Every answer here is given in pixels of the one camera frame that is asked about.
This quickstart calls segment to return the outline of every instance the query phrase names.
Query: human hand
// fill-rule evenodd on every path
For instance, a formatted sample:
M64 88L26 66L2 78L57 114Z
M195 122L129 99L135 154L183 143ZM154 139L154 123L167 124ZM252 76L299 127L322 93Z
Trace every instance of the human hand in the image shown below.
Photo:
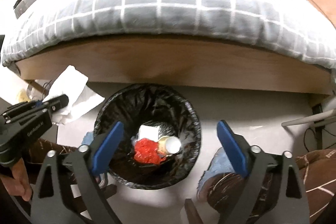
M24 201L32 197L32 189L29 184L25 163L21 158L12 168L13 178L0 174L0 179L8 194L21 196Z

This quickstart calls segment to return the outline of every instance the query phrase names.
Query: white tissue paper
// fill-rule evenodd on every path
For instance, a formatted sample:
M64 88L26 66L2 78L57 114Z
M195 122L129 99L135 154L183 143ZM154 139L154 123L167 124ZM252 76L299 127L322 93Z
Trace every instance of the white tissue paper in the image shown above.
M55 80L43 102L66 94L69 103L66 107L54 113L52 122L66 124L72 122L104 101L93 90L86 86L88 77L80 73L74 66L68 66Z

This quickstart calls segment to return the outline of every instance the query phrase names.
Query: brown patterned pants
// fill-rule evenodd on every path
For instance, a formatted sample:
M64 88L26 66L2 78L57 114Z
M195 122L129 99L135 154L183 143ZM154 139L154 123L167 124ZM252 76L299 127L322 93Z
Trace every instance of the brown patterned pants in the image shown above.
M43 139L38 139L27 151L22 153L29 182L35 184L40 167L48 151L55 150L57 154L66 154L75 151L76 147L63 146Z
M313 223L336 193L336 149L307 153L297 157L296 163L306 188L310 223ZM272 174L266 174L258 200L247 223L254 223L273 204L274 197L269 192L272 179ZM218 175L210 187L208 203L218 212L222 212L230 203L236 202L243 186L244 179L237 174Z

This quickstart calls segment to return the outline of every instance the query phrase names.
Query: screw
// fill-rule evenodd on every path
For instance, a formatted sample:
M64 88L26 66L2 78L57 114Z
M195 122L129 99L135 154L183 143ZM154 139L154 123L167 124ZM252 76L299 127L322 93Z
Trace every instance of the screw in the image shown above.
M260 153L261 148L257 145L253 145L253 146L251 146L251 151L254 152L254 153Z
M293 157L292 153L289 151L285 151L283 152L283 154L285 155L286 158L290 159L291 157Z
M84 153L84 152L86 152L87 150L89 150L89 146L87 146L87 145L81 145L79 148L78 148L78 151L79 152L82 152L82 153Z
M47 156L49 157L49 158L52 158L53 156L55 156L56 155L56 151L55 150L50 150L48 153L47 153Z

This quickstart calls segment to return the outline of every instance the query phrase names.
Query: red tissue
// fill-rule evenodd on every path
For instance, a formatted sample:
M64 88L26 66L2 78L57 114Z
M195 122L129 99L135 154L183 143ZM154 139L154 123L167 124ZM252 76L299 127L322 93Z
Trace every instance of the red tissue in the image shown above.
M135 155L134 159L137 162L142 164L156 164L159 165L160 162L166 160L166 157L161 158L158 154L158 146L157 142L152 140L143 138L138 140L134 146Z

